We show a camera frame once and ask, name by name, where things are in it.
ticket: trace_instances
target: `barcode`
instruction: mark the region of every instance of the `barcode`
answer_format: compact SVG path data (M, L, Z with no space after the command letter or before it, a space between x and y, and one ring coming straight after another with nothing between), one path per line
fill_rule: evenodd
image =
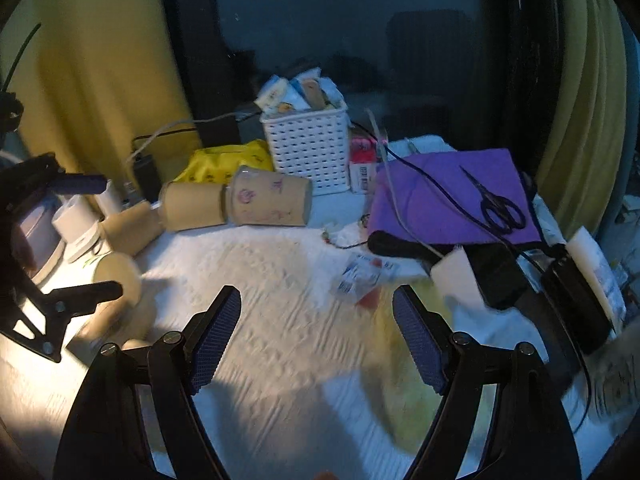
M340 285L338 285L338 291L343 292L344 294L348 294L349 291L351 290L352 285L353 283L340 282Z
M362 188L363 191L368 191L369 190L369 179L368 179L368 175L367 175L367 167L366 166L361 166L360 167L360 187Z

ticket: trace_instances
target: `table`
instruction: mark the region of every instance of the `table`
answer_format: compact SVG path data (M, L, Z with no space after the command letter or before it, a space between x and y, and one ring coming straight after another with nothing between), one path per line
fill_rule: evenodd
M308 228L220 226L165 233L137 257L143 287L154 291L158 308L150 340L182 329L223 285L241 291L241 318L214 381L194 398L231 478L311 479L331 469L343 479L401 479L413 460L393 445L364 393L360 364L370 313L329 293L349 253L325 244L321 227L337 221L355 236L365 200L351 193L315 197ZM417 262L395 260L402 276L424 276ZM43 289L71 284L73 267L61 265ZM82 319L74 320L66 340L81 325ZM481 326L459 317L453 329L486 342L495 336L492 327L493 322ZM0 370L0 416L50 478L86 369L66 350L62 362L53 364L0 338ZM143 404L145 396L142 391ZM574 400L570 391L568 409ZM144 411L156 465L170 474L148 404ZM578 407L573 425L580 414ZM583 425L577 435L583 475L615 433L590 421ZM470 472L474 460L465 464Z

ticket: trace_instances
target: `folded cloth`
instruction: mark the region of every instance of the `folded cloth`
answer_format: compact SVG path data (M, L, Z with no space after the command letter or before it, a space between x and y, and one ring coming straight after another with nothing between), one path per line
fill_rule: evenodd
M463 173L465 168L483 186L511 200L526 218L523 229L504 237L513 244L536 244L542 234L527 198L520 173L506 149L473 152L439 152L406 158L429 173L471 215L486 223L482 216L482 196ZM463 216L429 180L412 168L394 160L389 163L391 181L402 220L421 241L433 245L489 244L498 240ZM383 231L395 238L415 242L398 222L386 171L378 169L376 195L371 205L369 234Z

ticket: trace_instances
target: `scissors handle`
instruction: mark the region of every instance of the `scissors handle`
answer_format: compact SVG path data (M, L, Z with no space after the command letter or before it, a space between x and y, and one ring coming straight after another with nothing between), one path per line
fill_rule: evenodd
M522 210L503 196L491 194L482 200L480 207L486 222L501 235L511 234L515 229L524 229L527 225Z

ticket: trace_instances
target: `curtain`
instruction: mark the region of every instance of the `curtain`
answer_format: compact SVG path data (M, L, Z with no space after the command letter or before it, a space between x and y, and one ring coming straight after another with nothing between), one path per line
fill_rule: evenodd
M22 0L0 34L3 73L37 22L9 88L27 149L121 184L132 138L190 117L162 0Z
M625 135L626 59L612 0L563 0L558 107L536 175L565 237L594 232L609 202Z

